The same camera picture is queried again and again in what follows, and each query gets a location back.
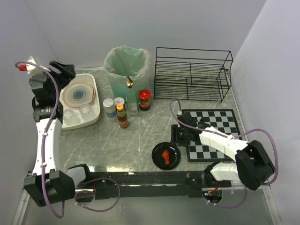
red food item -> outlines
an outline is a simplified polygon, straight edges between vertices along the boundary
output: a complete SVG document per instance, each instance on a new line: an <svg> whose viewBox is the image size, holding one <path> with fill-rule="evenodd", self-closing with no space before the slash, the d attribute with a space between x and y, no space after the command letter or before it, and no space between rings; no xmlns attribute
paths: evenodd
<svg viewBox="0 0 300 225"><path fill-rule="evenodd" d="M170 164L170 162L169 162L169 158L170 158L169 150L164 150L164 152L162 153L161 156L165 159L165 164L169 165Z"/></svg>

cable tie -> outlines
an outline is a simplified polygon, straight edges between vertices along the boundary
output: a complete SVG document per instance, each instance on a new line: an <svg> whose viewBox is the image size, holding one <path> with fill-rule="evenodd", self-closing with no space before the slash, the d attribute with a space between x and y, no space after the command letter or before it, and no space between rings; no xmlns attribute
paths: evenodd
<svg viewBox="0 0 300 225"><path fill-rule="evenodd" d="M47 166L47 163L46 163L46 162L43 162L43 163L41 164L41 167L42 167L42 166L46 167L46 166Z"/></svg>

dish rack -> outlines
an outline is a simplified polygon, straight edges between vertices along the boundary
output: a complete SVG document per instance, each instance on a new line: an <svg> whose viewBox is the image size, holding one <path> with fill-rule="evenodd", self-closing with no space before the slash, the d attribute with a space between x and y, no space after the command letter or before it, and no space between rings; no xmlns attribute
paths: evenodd
<svg viewBox="0 0 300 225"><path fill-rule="evenodd" d="M157 47L154 99L222 102L232 63L231 51Z"/></svg>

gold lid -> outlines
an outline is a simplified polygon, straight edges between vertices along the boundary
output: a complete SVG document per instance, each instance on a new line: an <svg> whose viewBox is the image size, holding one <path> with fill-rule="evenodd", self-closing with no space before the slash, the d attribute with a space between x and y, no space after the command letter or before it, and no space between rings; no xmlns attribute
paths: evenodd
<svg viewBox="0 0 300 225"><path fill-rule="evenodd" d="M123 110L123 109L124 109L124 106L122 104L117 105L117 110Z"/></svg>
<svg viewBox="0 0 300 225"><path fill-rule="evenodd" d="M129 87L129 88L132 88L132 86L133 86L133 81L130 79L129 76L127 77L127 82L126 82L126 84L127 84L127 87Z"/></svg>

jar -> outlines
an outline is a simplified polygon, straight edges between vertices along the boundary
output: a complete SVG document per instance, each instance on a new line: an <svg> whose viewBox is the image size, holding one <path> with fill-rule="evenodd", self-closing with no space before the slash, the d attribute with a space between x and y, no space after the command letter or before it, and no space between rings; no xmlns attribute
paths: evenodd
<svg viewBox="0 0 300 225"><path fill-rule="evenodd" d="M106 115L110 121L115 121L117 119L117 110L114 105L114 102L111 98L107 98L103 101L103 106L106 112Z"/></svg>
<svg viewBox="0 0 300 225"><path fill-rule="evenodd" d="M148 111L150 109L151 92L146 89L141 90L139 92L139 98L140 98L140 109L143 111Z"/></svg>
<svg viewBox="0 0 300 225"><path fill-rule="evenodd" d="M118 104L123 105L125 110L125 100L122 97L116 97L114 99L114 105L117 107Z"/></svg>
<svg viewBox="0 0 300 225"><path fill-rule="evenodd" d="M129 122L127 120L127 114L124 110L124 106L122 104L117 105L117 116L118 116L118 121L119 125L121 128L126 128L129 125Z"/></svg>

